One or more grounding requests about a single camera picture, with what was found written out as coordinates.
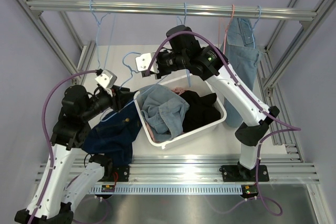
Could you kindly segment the dark blue denim skirt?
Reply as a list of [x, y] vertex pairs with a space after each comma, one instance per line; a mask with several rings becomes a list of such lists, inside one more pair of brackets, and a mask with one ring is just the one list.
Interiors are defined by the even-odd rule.
[[82, 150], [88, 154], [103, 154], [112, 159], [115, 166], [126, 166], [132, 162], [132, 144], [142, 128], [135, 107], [130, 101], [120, 111], [108, 113], [86, 137]]

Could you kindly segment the blue hanger of light denim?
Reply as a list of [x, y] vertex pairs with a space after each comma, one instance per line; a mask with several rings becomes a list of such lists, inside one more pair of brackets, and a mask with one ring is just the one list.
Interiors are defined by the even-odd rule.
[[[176, 17], [176, 24], [177, 25], [186, 25], [186, 18], [187, 18], [187, 4], [184, 2], [184, 16], [183, 20], [181, 20], [180, 16]], [[187, 82], [188, 86], [191, 87], [191, 79], [190, 79], [190, 72], [188, 69], [186, 69], [186, 76], [187, 76]]]

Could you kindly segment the black skirt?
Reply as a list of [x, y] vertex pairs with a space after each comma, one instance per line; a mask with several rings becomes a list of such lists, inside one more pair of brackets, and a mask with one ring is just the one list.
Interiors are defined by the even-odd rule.
[[196, 130], [221, 118], [221, 113], [214, 107], [217, 100], [216, 93], [200, 97], [197, 92], [187, 90], [180, 97], [190, 106], [183, 121], [184, 133]]

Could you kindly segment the pink wire hanger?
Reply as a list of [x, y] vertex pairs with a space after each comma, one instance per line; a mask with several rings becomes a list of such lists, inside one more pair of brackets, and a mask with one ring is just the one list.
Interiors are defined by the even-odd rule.
[[229, 20], [228, 24], [227, 25], [225, 24], [224, 18], [220, 17], [218, 19], [218, 44], [219, 44], [219, 39], [220, 39], [220, 35], [221, 35], [221, 28], [224, 28], [223, 48], [221, 49], [222, 53], [225, 53], [226, 42], [227, 42], [227, 34], [228, 34], [228, 30], [230, 28], [230, 25], [233, 21], [234, 14], [235, 14], [235, 5], [232, 4], [232, 13], [230, 15], [230, 20]]

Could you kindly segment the light blue wire hanger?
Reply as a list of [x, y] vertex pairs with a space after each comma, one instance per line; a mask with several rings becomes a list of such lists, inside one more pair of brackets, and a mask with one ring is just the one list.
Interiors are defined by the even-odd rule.
[[[104, 13], [101, 16], [98, 16], [96, 14], [96, 8], [93, 6], [95, 4], [94, 0], [89, 1], [89, 11], [91, 15], [93, 16], [96, 26], [97, 26], [97, 32], [96, 32], [96, 37], [95, 37], [95, 43], [96, 43], [96, 54], [97, 54], [97, 64], [99, 69], [105, 69], [107, 66], [107, 61], [108, 61], [108, 56], [109, 56], [109, 51], [110, 51], [110, 46], [112, 43], [112, 38], [113, 38], [113, 33], [114, 33], [114, 28], [115, 28], [115, 23], [116, 23], [116, 15], [112, 13]], [[107, 49], [106, 49], [106, 54], [103, 57], [103, 54], [101, 53], [100, 47], [103, 46], [103, 31], [104, 29], [104, 19], [108, 16], [112, 16], [112, 24], [110, 27], [110, 35], [109, 35], [109, 40], [107, 44]]]

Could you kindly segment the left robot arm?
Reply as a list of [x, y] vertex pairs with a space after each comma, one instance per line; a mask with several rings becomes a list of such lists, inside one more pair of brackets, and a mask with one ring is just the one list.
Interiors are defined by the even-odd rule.
[[15, 215], [17, 223], [72, 223], [74, 212], [89, 189], [99, 180], [113, 176], [112, 160], [95, 154], [85, 170], [67, 183], [73, 162], [91, 127], [89, 121], [108, 108], [120, 111], [134, 97], [128, 88], [97, 86], [94, 94], [82, 85], [65, 91], [62, 107], [51, 138], [51, 154], [38, 189], [27, 208]]

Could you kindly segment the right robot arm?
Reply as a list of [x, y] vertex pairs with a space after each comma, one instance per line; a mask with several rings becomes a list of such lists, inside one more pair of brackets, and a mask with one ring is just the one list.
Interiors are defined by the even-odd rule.
[[241, 146], [239, 161], [222, 172], [244, 180], [250, 180], [258, 173], [259, 145], [280, 111], [276, 106], [258, 101], [216, 46], [189, 27], [178, 25], [166, 33], [166, 40], [156, 52], [141, 54], [135, 62], [144, 77], [153, 74], [159, 79], [187, 69], [214, 86], [243, 119], [235, 132]]

